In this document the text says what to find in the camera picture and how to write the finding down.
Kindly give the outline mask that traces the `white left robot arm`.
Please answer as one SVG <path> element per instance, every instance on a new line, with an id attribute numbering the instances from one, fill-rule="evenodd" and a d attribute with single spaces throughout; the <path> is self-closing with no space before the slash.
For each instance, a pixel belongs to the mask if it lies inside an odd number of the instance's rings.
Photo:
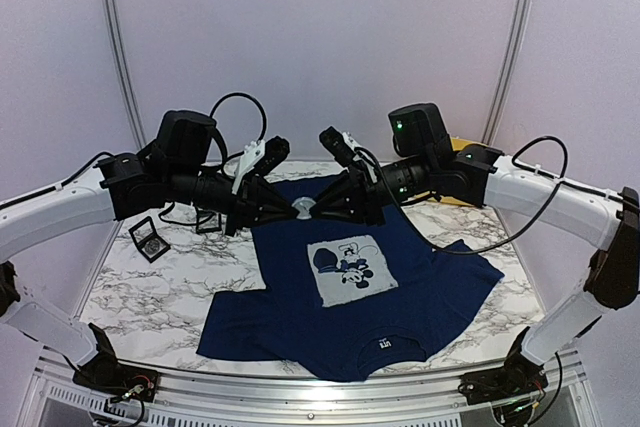
<path id="1" fill-rule="evenodd" d="M 79 321 L 67 307 L 34 285 L 39 276 L 58 293 L 63 282 L 79 286 L 89 252 L 81 246 L 83 228 L 107 226 L 167 203 L 193 206 L 223 217 L 223 232 L 288 220 L 295 211 L 267 182 L 266 175 L 289 154 L 287 140 L 259 138 L 247 145 L 233 175 L 205 161 L 211 145 L 228 151 L 214 118 L 170 110 L 156 138 L 137 153 L 100 153 L 69 178 L 1 204 L 1 322 L 63 357 L 73 380 L 103 392 L 122 393 L 147 386 L 152 376 L 124 365 L 106 332 Z M 18 260 L 31 260 L 26 275 Z"/>

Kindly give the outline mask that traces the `aluminium corner post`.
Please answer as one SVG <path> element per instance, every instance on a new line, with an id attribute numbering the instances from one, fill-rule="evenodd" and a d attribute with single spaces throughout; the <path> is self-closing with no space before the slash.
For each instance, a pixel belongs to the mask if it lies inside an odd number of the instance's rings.
<path id="1" fill-rule="evenodd" d="M 117 0 L 102 0 L 107 35 L 114 61 L 117 83 L 124 102 L 125 115 L 137 150 L 148 144 L 134 83 L 129 68 Z"/>
<path id="2" fill-rule="evenodd" d="M 499 71 L 489 114 L 482 133 L 482 141 L 491 144 L 497 135 L 524 42 L 532 0 L 516 0 L 507 45 Z"/>

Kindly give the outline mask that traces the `yellow plastic basket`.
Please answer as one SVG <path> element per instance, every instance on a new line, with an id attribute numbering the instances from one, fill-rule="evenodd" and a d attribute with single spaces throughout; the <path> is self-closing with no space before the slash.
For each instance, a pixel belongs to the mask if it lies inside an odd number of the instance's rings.
<path id="1" fill-rule="evenodd" d="M 427 192 L 437 200 L 453 198 L 483 207 L 494 158 L 486 145 L 442 137 L 423 148 L 427 165 Z"/>

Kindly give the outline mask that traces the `round blue brooch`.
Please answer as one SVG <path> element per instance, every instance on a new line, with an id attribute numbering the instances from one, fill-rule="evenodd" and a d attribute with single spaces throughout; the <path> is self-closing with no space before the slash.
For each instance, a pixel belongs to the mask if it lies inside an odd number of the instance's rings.
<path id="1" fill-rule="evenodd" d="M 297 211 L 296 218 L 298 220 L 310 220 L 312 218 L 311 209 L 316 202 L 313 198 L 301 196 L 295 199 L 291 206 Z"/>

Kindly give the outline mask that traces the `black case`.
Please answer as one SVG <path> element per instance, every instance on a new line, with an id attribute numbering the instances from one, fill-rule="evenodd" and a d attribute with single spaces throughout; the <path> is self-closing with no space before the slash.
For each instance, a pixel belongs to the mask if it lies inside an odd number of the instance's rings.
<path id="1" fill-rule="evenodd" d="M 222 230 L 222 215 L 215 211 L 196 210 L 195 231 L 197 234 L 216 233 Z"/>
<path id="2" fill-rule="evenodd" d="M 136 250 L 149 263 L 154 263 L 170 250 L 169 243 L 159 235 L 150 216 L 134 224 L 128 232 Z"/>

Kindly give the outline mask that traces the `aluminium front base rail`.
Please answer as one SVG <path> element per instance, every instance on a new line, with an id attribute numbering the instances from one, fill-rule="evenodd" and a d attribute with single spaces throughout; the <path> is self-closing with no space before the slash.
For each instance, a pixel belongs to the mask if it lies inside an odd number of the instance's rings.
<path id="1" fill-rule="evenodd" d="M 109 404 L 76 385 L 62 357 L 44 349 L 20 426 L 599 426 L 602 421 L 576 351 L 550 361 L 548 385 L 509 399 L 468 403 L 462 377 L 497 362 L 417 370 L 402 366 L 361 383 L 296 375 L 240 375 L 156 367 L 155 397 Z"/>

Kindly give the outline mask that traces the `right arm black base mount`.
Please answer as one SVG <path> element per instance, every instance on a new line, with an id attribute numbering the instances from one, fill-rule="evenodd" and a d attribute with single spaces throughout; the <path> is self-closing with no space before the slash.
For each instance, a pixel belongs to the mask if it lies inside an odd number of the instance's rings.
<path id="1" fill-rule="evenodd" d="M 469 405 L 541 392 L 548 386 L 543 365 L 535 364 L 522 353 L 522 343 L 528 330 L 526 327 L 518 334 L 500 367 L 467 372 L 461 376 L 458 392 Z"/>

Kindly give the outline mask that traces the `aluminium right corner post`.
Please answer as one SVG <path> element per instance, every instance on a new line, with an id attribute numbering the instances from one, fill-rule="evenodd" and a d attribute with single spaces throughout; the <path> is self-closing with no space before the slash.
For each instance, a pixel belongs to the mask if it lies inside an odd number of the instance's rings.
<path id="1" fill-rule="evenodd" d="M 497 135 L 524 42 L 532 0 L 516 0 L 507 45 L 499 71 L 489 114 L 482 133 L 482 141 L 491 144 Z"/>

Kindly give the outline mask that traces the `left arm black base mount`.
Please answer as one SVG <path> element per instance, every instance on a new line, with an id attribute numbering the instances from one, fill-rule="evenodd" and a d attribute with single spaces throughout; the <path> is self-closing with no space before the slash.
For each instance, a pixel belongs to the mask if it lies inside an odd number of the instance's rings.
<path id="1" fill-rule="evenodd" d="M 156 395 L 159 373 L 155 370 L 123 364 L 116 356 L 105 331 L 93 323 L 88 324 L 93 334 L 95 354 L 87 361 L 74 364 L 72 381 L 76 385 L 112 394 L 124 400 L 131 398 L 152 402 Z"/>

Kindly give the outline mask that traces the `aluminium left corner post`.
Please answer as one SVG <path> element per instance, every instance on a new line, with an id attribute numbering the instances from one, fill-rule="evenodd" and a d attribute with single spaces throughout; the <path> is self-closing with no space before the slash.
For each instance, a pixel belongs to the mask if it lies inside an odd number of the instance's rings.
<path id="1" fill-rule="evenodd" d="M 137 150 L 148 144 L 134 83 L 129 68 L 117 0 L 102 0 L 107 35 L 114 61 L 117 83 L 124 102 L 125 115 Z"/>

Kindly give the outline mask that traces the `navy blue printed t-shirt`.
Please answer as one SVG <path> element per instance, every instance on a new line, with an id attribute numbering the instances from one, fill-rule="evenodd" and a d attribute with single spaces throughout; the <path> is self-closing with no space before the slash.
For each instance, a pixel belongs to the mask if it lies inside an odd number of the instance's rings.
<path id="1" fill-rule="evenodd" d="M 432 250 L 394 206 L 384 217 L 381 226 L 315 219 L 253 228 L 265 286 L 214 295 L 198 354 L 289 360 L 353 382 L 447 347 L 502 273 L 462 241 Z"/>

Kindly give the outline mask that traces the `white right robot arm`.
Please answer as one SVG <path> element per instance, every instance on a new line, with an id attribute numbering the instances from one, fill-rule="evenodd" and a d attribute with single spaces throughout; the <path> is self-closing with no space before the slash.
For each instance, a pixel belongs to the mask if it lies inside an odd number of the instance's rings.
<path id="1" fill-rule="evenodd" d="M 486 144 L 457 146 L 432 103 L 398 108 L 388 119 L 398 156 L 388 165 L 348 133 L 321 132 L 321 144 L 343 171 L 316 198 L 311 216 L 380 225 L 387 205 L 452 198 L 501 218 L 522 217 L 509 242 L 528 263 L 581 260 L 572 288 L 518 334 L 501 366 L 465 374 L 460 389 L 476 402 L 544 386 L 548 361 L 638 296 L 638 193 L 590 186 Z"/>

